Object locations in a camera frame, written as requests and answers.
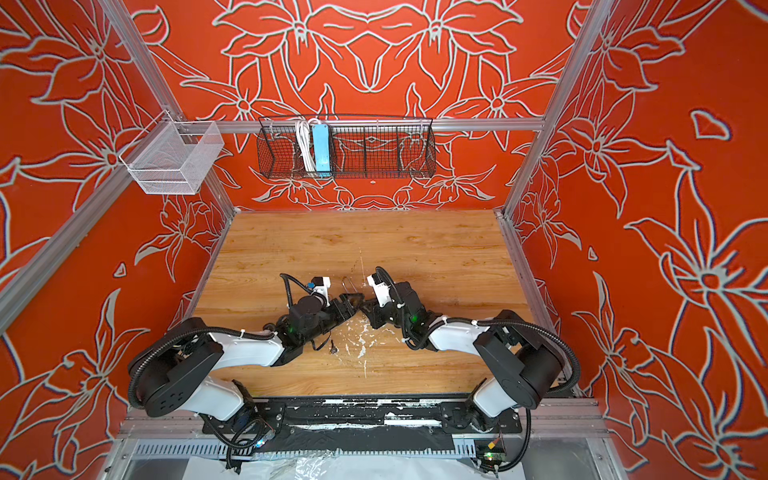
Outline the brass padlock with steel shackle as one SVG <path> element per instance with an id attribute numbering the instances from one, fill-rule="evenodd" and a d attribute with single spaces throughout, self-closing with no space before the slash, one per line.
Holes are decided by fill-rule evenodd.
<path id="1" fill-rule="evenodd" d="M 356 285 L 349 276 L 344 276 L 341 279 L 341 285 L 346 294 L 358 293 Z"/>

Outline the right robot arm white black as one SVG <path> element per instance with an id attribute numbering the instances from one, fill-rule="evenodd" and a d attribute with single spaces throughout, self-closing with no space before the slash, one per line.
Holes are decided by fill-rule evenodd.
<path id="1" fill-rule="evenodd" d="M 489 319 L 441 315 L 426 309 L 408 282 L 383 273 L 367 278 L 375 298 L 363 308 L 374 328 L 392 324 L 414 351 L 453 351 L 479 357 L 491 378 L 472 393 L 474 409 L 495 418 L 508 409 L 538 408 L 570 391 L 581 375 L 573 349 L 553 332 L 511 310 Z"/>

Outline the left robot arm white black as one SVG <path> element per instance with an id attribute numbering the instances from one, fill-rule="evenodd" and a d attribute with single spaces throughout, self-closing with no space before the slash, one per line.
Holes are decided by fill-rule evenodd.
<path id="1" fill-rule="evenodd" d="M 152 418 L 186 410 L 228 421 L 249 402 L 247 389 L 213 377 L 244 366 L 280 367 L 354 317 L 365 301 L 360 292 L 330 295 L 328 277 L 308 283 L 280 275 L 288 312 L 260 331 L 210 326 L 190 317 L 138 354 L 129 365 L 128 401 Z"/>

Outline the light blue box in basket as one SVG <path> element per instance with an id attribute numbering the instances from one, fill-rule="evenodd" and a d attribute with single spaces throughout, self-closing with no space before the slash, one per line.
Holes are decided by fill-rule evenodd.
<path id="1" fill-rule="evenodd" d="M 322 123 L 313 125 L 312 139 L 317 176 L 328 177 L 331 175 L 329 127 Z"/>

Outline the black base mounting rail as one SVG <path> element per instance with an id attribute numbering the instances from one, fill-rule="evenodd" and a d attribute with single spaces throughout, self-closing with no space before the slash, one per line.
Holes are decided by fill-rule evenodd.
<path id="1" fill-rule="evenodd" d="M 205 422 L 202 432 L 232 440 L 251 419 L 240 439 L 259 438 L 253 453 L 458 451 L 472 457 L 479 441 L 518 440 L 523 432 L 515 410 L 489 418 L 466 394 L 262 398 L 231 420 Z"/>

